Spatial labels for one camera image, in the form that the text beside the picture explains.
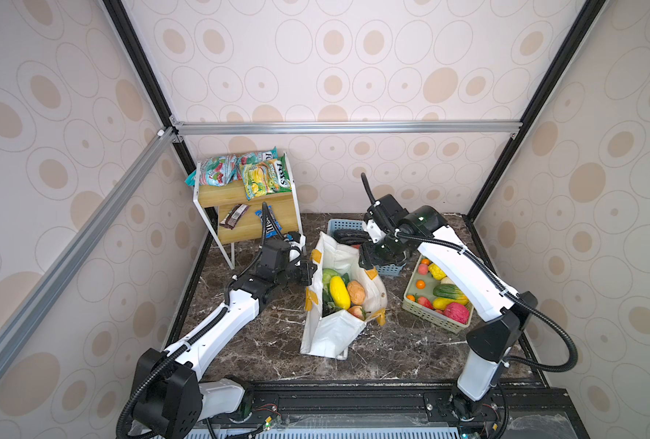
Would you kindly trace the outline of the green plastic basket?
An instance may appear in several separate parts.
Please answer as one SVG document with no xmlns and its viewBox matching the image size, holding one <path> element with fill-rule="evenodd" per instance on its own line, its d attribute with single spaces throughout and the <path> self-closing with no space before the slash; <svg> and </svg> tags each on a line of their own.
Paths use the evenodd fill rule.
<svg viewBox="0 0 650 439">
<path fill-rule="evenodd" d="M 429 258 L 420 256 L 403 293 L 403 310 L 426 322 L 458 334 L 467 329 L 474 313 L 469 298 Z"/>
</svg>

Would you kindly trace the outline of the yellow mango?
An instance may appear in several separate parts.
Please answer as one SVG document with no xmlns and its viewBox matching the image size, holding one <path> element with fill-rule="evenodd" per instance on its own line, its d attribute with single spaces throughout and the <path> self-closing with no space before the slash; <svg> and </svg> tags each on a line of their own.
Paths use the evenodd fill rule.
<svg viewBox="0 0 650 439">
<path fill-rule="evenodd" d="M 349 294 L 346 285 L 342 281 L 342 277 L 334 277 L 328 286 L 333 303 L 337 308 L 347 310 L 352 305 L 350 303 Z"/>
</svg>

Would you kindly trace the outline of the tan wrinkled potato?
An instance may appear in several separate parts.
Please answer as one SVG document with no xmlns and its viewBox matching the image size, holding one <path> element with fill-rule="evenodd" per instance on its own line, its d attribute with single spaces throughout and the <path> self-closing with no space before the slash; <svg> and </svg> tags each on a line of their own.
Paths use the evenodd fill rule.
<svg viewBox="0 0 650 439">
<path fill-rule="evenodd" d="M 352 305 L 362 305 L 366 299 L 364 287 L 357 281 L 350 281 L 347 285 L 347 291 Z"/>
</svg>

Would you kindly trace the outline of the white grocery bag yellow handles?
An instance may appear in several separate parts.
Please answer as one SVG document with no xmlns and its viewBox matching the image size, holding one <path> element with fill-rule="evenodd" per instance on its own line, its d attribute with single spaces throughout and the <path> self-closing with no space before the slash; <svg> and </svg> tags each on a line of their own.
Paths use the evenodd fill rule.
<svg viewBox="0 0 650 439">
<path fill-rule="evenodd" d="M 303 355 L 345 360 L 349 345 L 371 321 L 386 323 L 388 294 L 377 269 L 360 267 L 359 250 L 322 232 L 310 255 Z"/>
</svg>

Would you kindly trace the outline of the green cabbage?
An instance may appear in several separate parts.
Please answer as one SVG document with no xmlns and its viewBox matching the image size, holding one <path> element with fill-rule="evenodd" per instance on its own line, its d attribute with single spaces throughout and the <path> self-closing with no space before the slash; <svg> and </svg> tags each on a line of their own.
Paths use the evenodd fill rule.
<svg viewBox="0 0 650 439">
<path fill-rule="evenodd" d="M 324 268 L 322 271 L 322 283 L 324 286 L 329 286 L 330 281 L 334 277 L 339 277 L 339 273 L 336 270 L 330 268 Z"/>
</svg>

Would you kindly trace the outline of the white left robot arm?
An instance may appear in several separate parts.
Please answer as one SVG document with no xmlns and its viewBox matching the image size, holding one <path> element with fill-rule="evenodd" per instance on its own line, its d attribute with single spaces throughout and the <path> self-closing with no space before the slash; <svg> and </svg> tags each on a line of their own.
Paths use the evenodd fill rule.
<svg viewBox="0 0 650 439">
<path fill-rule="evenodd" d="M 247 388 L 238 380 L 203 382 L 207 369 L 238 332 L 266 309 L 274 294 L 290 285 L 309 286 L 315 265 L 304 254 L 306 239 L 286 236 L 268 206 L 262 206 L 258 252 L 229 281 L 222 303 L 184 338 L 164 350 L 148 349 L 136 364 L 132 390 L 122 409 L 116 437 L 184 438 L 194 426 L 218 414 L 234 413 Z"/>
</svg>

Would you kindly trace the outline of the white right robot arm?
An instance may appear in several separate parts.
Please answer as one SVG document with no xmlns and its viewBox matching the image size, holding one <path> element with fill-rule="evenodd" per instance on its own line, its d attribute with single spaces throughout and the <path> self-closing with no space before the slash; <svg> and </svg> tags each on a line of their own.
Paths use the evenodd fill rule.
<svg viewBox="0 0 650 439">
<path fill-rule="evenodd" d="M 363 221 L 369 238 L 361 245 L 361 267 L 400 265 L 413 252 L 420 252 L 452 279 L 482 320 L 467 333 L 469 356 L 456 382 L 456 400 L 466 404 L 481 402 L 510 362 L 552 373 L 575 367 L 578 351 L 569 334 L 538 309 L 532 293 L 520 294 L 496 276 L 456 237 L 437 210 L 423 206 L 410 212 L 392 195 L 377 199 L 368 179 L 364 177 L 361 181 L 371 203 Z M 531 318 L 544 322 L 564 342 L 568 351 L 564 363 L 542 364 L 511 355 L 512 346 Z"/>
</svg>

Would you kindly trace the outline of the green mint snack bag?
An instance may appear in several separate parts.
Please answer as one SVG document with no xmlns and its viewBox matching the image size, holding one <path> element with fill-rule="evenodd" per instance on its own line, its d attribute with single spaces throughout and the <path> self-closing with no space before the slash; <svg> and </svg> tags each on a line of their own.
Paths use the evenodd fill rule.
<svg viewBox="0 0 650 439">
<path fill-rule="evenodd" d="M 290 192 L 292 190 L 292 184 L 290 176 L 288 174 L 288 167 L 286 166 L 286 156 L 279 155 L 278 150 L 274 147 L 269 151 L 260 152 L 255 161 L 250 160 L 246 164 L 255 164 L 262 161 L 269 161 L 271 163 L 271 170 L 275 173 L 275 180 L 279 186 L 279 192 Z"/>
</svg>

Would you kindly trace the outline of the green gummy snack bag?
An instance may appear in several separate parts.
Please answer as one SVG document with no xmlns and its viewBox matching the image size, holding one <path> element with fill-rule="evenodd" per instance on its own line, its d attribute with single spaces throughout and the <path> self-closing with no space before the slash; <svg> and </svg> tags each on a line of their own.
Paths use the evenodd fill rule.
<svg viewBox="0 0 650 439">
<path fill-rule="evenodd" d="M 196 183 L 213 187 L 226 186 L 239 174 L 238 157 L 236 155 L 220 155 L 211 157 L 188 175 L 185 183 L 192 187 Z"/>
</svg>

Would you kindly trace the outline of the blue candy packet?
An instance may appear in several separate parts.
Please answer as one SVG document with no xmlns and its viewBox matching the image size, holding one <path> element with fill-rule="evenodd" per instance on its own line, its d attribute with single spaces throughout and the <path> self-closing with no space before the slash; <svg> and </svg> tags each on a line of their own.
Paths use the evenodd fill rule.
<svg viewBox="0 0 650 439">
<path fill-rule="evenodd" d="M 270 238 L 277 238 L 280 240 L 284 239 L 282 228 L 275 218 L 275 214 L 273 213 L 273 208 L 271 205 L 263 203 L 261 210 L 257 210 L 255 214 L 261 223 L 263 240 L 268 240 Z"/>
</svg>

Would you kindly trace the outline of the brown chocolate bar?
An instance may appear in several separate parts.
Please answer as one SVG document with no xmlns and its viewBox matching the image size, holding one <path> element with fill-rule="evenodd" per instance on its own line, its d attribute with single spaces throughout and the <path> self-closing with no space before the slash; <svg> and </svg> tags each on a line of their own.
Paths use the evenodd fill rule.
<svg viewBox="0 0 650 439">
<path fill-rule="evenodd" d="M 249 208 L 250 206 L 244 203 L 236 204 L 220 221 L 219 226 L 227 230 L 233 230 L 246 212 L 248 212 Z"/>
</svg>

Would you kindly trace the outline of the blue plastic basket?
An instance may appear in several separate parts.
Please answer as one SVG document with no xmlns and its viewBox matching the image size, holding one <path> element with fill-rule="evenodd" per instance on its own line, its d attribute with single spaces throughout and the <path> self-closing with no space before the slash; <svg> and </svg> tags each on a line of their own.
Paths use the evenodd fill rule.
<svg viewBox="0 0 650 439">
<path fill-rule="evenodd" d="M 368 233 L 363 229 L 363 222 L 359 219 L 330 219 L 327 234 L 334 238 L 337 243 L 343 243 L 357 249 L 369 237 Z M 376 265 L 375 268 L 381 276 L 396 277 L 402 272 L 403 265 Z"/>
</svg>

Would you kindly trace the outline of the red strawberry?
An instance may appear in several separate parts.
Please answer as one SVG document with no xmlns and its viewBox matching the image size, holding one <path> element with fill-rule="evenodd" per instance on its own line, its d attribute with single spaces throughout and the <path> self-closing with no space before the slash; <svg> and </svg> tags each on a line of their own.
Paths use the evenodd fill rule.
<svg viewBox="0 0 650 439">
<path fill-rule="evenodd" d="M 418 303 L 418 305 L 421 305 L 422 307 L 434 310 L 434 307 L 433 307 L 432 303 L 430 302 L 430 300 L 427 297 L 419 296 L 416 299 L 416 303 Z"/>
</svg>

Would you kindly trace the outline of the horizontal aluminium rail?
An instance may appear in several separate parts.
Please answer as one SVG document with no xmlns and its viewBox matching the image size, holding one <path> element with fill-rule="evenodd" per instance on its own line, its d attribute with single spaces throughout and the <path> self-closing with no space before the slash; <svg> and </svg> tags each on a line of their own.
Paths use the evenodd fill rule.
<svg viewBox="0 0 650 439">
<path fill-rule="evenodd" d="M 388 135 L 445 133 L 508 133 L 520 131 L 516 120 L 465 121 L 355 121 L 355 122 L 263 122 L 178 123 L 180 135 Z"/>
</svg>

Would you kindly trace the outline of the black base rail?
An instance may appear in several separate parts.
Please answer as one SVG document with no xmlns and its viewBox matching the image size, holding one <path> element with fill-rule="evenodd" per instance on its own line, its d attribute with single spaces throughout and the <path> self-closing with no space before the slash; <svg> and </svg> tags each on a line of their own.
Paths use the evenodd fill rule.
<svg viewBox="0 0 650 439">
<path fill-rule="evenodd" d="M 250 414 L 198 425 L 206 438 L 586 438 L 565 390 L 520 380 L 494 389 L 471 421 L 451 382 L 259 382 Z"/>
</svg>

